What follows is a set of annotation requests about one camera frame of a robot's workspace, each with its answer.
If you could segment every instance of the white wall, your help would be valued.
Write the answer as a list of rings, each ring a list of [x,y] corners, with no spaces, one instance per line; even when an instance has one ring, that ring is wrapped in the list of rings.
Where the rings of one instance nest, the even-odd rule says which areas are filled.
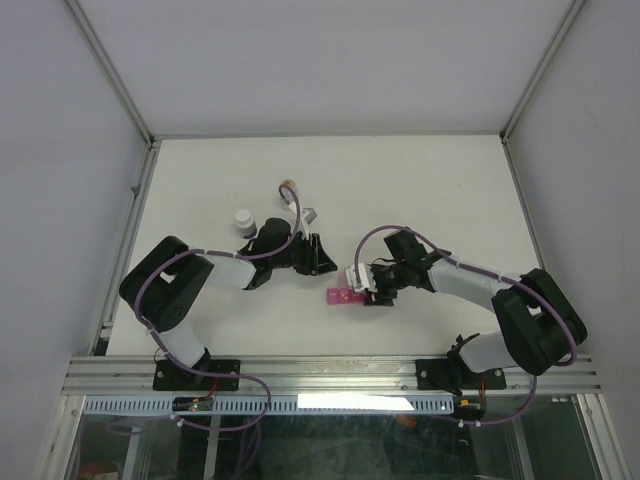
[[[593,0],[512,138],[541,250],[640,477],[640,2]]]
[[[569,0],[80,0],[155,134],[491,132]]]
[[[0,3],[0,476],[30,478],[142,158],[56,0]]]

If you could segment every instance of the pink object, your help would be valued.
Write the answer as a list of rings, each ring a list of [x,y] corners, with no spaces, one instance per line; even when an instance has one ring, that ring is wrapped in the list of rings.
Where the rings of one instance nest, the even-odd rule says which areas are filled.
[[[349,303],[364,303],[364,293],[354,293],[350,288],[327,288],[327,303],[329,305],[345,305]]]

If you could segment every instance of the glass panel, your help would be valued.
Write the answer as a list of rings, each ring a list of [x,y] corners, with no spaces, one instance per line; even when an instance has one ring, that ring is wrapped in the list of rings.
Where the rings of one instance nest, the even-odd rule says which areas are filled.
[[[522,401],[491,397],[488,416]],[[270,415],[244,435],[218,435],[168,418],[86,415],[76,450],[68,478],[78,480],[597,479],[575,405],[548,397],[515,422],[480,428],[420,415]]]

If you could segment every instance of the orange component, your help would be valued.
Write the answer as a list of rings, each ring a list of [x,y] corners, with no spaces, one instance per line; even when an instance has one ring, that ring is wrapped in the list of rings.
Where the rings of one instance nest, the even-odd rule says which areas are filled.
[[[396,415],[396,422],[407,428],[413,428],[418,424],[416,417],[407,417],[406,415]]]

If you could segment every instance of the small bottle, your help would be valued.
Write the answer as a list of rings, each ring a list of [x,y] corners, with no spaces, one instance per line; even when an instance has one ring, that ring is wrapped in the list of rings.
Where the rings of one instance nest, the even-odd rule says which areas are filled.
[[[236,212],[236,228],[242,238],[253,238],[258,233],[256,222],[251,216],[251,212],[246,208],[241,208]]]

